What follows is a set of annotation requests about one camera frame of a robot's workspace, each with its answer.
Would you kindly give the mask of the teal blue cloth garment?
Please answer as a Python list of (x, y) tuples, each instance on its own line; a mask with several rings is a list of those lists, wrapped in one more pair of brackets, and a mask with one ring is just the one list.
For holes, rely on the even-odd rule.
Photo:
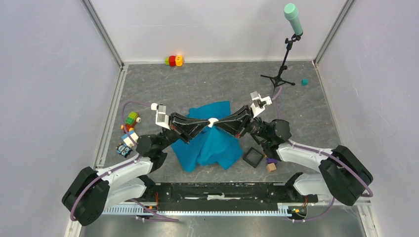
[[(198, 108), (190, 108), (188, 118), (222, 119), (231, 115), (230, 102), (210, 103)], [(239, 140), (215, 126), (206, 127), (188, 144), (178, 140), (171, 145), (182, 168), (192, 172), (201, 166), (218, 163), (227, 170), (243, 155)]]

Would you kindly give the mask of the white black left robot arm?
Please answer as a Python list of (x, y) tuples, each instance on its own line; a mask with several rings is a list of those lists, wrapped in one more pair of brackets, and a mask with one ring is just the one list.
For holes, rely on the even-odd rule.
[(156, 111), (155, 123), (162, 131), (137, 138), (136, 156), (99, 170), (85, 167), (78, 173), (62, 198), (63, 205), (70, 211), (70, 219), (87, 226), (105, 209), (120, 202), (134, 198), (150, 201), (155, 196), (155, 187), (141, 177), (162, 166), (167, 157), (163, 150), (177, 140), (190, 142), (204, 128), (218, 121)]

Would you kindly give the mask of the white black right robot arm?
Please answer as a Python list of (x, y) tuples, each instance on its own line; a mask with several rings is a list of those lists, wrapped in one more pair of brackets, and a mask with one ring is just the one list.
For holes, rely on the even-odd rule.
[(300, 174), (286, 186), (286, 197), (299, 201), (305, 195), (330, 196), (342, 204), (353, 206), (359, 198), (371, 198), (370, 184), (374, 178), (352, 151), (343, 145), (334, 149), (316, 148), (291, 139), (288, 121), (274, 119), (266, 122), (254, 117), (249, 106), (212, 122), (236, 138), (250, 134), (262, 146), (269, 158), (291, 162), (315, 171)]

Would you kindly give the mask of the small white brooch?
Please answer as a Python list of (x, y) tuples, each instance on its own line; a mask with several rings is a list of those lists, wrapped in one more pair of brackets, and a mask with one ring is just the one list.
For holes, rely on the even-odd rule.
[(216, 122), (218, 122), (218, 119), (217, 118), (209, 118), (208, 122), (209, 122), (208, 127), (212, 128), (214, 126), (214, 124)]

